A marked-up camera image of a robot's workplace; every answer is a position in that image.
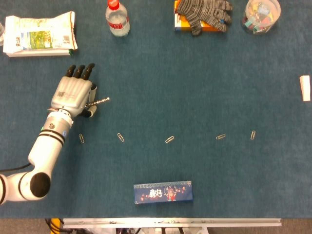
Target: cable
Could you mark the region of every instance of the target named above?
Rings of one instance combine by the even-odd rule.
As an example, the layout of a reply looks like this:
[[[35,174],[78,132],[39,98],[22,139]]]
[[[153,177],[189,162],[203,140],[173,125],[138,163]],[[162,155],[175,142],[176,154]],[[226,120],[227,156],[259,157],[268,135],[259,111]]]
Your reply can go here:
[[[72,230],[70,231],[70,230],[66,230],[66,229],[57,227],[57,226],[52,222],[51,219],[46,219],[46,218],[45,218],[44,220],[45,220],[46,224],[49,226],[49,228],[50,228],[51,231],[56,231],[56,232],[59,232],[59,233],[71,233],[71,232],[72,232]]]
[[[17,170],[20,170],[20,169],[29,167],[30,165],[31,165],[31,163],[28,163],[28,164],[26,164],[26,165],[24,165],[24,166],[21,166],[21,167],[16,167],[16,168],[11,168],[11,169],[3,169],[3,170],[0,170],[0,173],[2,173],[2,172],[17,171]]]
[[[184,234],[183,228],[179,228],[180,234]]]
[[[56,230],[56,229],[53,229],[53,228],[51,227],[51,225],[49,224],[49,222],[48,222],[48,220],[47,220],[46,218],[45,218],[44,220],[45,220],[46,224],[48,225],[50,231],[53,232],[54,234],[56,234],[54,231],[57,231],[57,230]]]
[[[138,234],[140,231],[141,231],[141,228],[139,228],[139,229],[136,231],[136,234]]]

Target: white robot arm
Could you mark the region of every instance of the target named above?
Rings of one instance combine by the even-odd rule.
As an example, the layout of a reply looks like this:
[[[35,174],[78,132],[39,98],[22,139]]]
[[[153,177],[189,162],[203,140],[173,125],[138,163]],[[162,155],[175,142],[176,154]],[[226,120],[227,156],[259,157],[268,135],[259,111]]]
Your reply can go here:
[[[9,201],[39,200],[44,198],[51,185],[54,164],[77,115],[93,116],[96,106],[85,109],[87,101],[93,102],[96,85],[88,81],[94,64],[80,66],[73,75],[72,65],[64,76],[52,98],[47,120],[31,149],[28,160],[34,165],[31,172],[0,175],[0,205]]]

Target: robot finger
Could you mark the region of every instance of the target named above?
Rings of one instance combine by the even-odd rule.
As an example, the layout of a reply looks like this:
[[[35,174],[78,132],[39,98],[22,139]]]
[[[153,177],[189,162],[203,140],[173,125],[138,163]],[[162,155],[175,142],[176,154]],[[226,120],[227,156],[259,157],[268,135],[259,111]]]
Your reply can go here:
[[[89,94],[89,102],[93,102],[94,101],[94,98],[96,97],[96,92],[97,92],[97,85],[92,83],[91,91],[90,91],[90,94]]]
[[[93,113],[89,110],[83,109],[82,112],[79,114],[79,116],[89,118],[93,115]]]
[[[75,74],[73,75],[73,77],[80,78],[82,71],[84,70],[85,67],[86,67],[85,65],[80,65],[79,68],[75,71]]]
[[[87,69],[85,70],[85,72],[83,73],[82,75],[82,79],[84,80],[88,80],[89,79],[89,76],[92,72],[92,69],[94,68],[95,64],[94,63],[90,63],[88,66],[87,66]]]
[[[70,68],[68,68],[67,72],[66,72],[66,77],[72,77],[73,76],[73,73],[74,73],[74,70],[76,68],[76,65],[71,65]]]

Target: teal felt surface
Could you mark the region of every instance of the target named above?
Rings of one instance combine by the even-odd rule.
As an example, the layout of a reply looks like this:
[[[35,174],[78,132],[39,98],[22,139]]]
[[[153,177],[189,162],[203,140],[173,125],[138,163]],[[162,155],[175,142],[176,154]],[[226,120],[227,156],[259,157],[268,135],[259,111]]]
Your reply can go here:
[[[74,120],[48,196],[7,202],[0,217],[312,217],[312,106],[299,82],[311,73],[312,2],[281,0],[257,37],[240,25],[247,1],[232,0],[229,31],[197,38],[174,31],[171,0],[122,3],[126,38],[110,33],[103,0],[0,2],[1,22],[75,11],[78,44],[72,57],[0,56],[1,169],[27,163],[70,65],[94,62],[97,99],[111,98]],[[193,202],[133,202],[134,184],[184,180]]]

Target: black fingertip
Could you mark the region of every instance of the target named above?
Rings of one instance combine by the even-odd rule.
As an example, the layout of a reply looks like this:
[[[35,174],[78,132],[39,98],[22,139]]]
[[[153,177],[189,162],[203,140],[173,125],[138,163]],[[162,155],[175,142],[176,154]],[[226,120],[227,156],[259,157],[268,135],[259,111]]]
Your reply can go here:
[[[85,118],[89,118],[91,117],[92,112],[86,109],[83,109],[82,112],[79,114],[79,116],[85,117]]]
[[[96,88],[97,88],[97,85],[96,85],[96,84],[94,84],[94,83],[92,83],[91,90],[94,90],[94,89],[96,89]]]
[[[85,65],[80,65],[79,68],[76,70],[75,74],[73,75],[73,77],[80,78],[82,71],[84,70],[85,67],[86,67]]]
[[[70,68],[68,68],[67,72],[66,72],[66,77],[72,77],[73,76],[73,73],[74,73],[74,70],[76,68],[76,65],[71,65]]]
[[[95,64],[94,63],[90,63],[88,66],[87,66],[87,69],[85,70],[85,72],[83,73],[82,75],[82,79],[84,80],[88,80],[89,79],[89,76],[92,72],[92,69],[94,68]]]

